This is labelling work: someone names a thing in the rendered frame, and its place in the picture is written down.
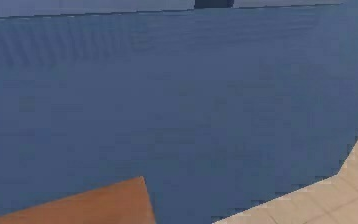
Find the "dark blue box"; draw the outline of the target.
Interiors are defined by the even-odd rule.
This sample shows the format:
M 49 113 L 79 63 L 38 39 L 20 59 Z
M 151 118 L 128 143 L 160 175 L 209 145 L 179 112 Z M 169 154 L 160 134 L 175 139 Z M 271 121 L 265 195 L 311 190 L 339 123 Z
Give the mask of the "dark blue box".
M 195 0 L 195 9 L 204 8 L 231 8 L 234 0 Z

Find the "brown wooden table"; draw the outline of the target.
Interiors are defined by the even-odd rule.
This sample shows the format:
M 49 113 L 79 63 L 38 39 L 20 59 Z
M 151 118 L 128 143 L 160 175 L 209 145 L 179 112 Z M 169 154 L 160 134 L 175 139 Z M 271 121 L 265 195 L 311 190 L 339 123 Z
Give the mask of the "brown wooden table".
M 157 224 L 145 178 L 53 200 L 0 216 L 0 224 Z

